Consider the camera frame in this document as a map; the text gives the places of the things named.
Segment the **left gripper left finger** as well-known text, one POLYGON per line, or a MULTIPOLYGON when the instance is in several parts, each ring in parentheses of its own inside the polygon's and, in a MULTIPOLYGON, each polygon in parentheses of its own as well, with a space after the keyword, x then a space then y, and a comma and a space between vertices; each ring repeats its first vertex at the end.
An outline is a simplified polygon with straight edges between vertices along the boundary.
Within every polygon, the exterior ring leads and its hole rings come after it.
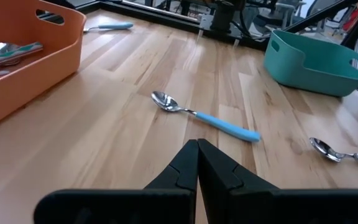
POLYGON ((34 224, 194 224, 198 143, 189 140, 143 189, 61 189, 36 205, 34 224))

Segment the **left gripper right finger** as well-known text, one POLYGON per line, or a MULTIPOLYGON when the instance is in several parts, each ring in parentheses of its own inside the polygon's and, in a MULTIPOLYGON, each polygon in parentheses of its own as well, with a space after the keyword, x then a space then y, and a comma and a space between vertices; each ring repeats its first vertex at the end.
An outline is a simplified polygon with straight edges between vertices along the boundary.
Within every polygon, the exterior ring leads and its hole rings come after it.
POLYGON ((358 189, 280 189, 206 139, 198 149, 209 224, 358 224, 358 189))

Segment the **spoon with lavender handle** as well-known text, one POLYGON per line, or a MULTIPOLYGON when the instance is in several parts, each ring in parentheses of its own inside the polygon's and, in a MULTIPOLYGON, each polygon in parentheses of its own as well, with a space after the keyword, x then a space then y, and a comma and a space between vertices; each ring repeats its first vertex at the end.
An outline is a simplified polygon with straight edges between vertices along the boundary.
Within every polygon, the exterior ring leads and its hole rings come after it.
POLYGON ((334 162, 341 162, 343 158, 352 158, 358 162, 358 153, 341 153, 335 151, 331 146, 317 138, 309 138, 311 145, 325 158, 334 162))

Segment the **spoon with teal patterned handle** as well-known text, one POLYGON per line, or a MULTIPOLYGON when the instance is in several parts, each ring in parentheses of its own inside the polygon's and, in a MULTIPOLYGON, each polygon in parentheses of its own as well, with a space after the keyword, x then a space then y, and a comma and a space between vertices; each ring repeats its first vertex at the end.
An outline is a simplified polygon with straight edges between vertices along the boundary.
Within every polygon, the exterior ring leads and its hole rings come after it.
POLYGON ((14 60, 16 58, 21 58, 25 55, 29 55, 41 51, 43 47, 44 46, 40 42, 34 42, 28 45, 20 46, 17 50, 13 50, 0 55, 0 64, 4 62, 8 62, 10 60, 14 60))
POLYGON ((5 54, 7 52, 17 50, 20 46, 7 42, 0 42, 0 55, 5 54))

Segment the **green plastic bin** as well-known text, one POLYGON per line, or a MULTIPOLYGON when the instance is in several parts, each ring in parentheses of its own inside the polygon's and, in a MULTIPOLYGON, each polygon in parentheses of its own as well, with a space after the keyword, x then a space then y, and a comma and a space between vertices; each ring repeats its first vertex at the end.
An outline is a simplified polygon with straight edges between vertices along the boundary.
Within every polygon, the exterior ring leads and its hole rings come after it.
POLYGON ((358 88, 358 53, 345 46, 273 30, 264 67, 278 83, 344 97, 358 88))

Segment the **orange plastic bin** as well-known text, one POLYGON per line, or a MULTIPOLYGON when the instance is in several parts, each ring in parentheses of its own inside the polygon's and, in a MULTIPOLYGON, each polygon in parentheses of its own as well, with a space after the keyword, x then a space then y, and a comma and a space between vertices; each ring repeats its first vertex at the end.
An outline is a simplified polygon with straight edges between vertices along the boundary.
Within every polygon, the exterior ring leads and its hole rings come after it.
POLYGON ((0 78, 0 120, 77 71, 85 22, 43 0, 0 0, 0 42, 43 45, 0 78))

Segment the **grey office chair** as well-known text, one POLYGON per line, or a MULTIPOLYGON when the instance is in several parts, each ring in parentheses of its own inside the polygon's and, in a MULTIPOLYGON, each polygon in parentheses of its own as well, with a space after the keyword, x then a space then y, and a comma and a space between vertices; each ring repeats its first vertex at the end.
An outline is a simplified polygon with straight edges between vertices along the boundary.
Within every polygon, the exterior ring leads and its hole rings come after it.
POLYGON ((305 2, 302 0, 278 0, 275 8, 278 12, 282 13, 282 30, 293 24, 293 16, 296 11, 301 10, 305 2))

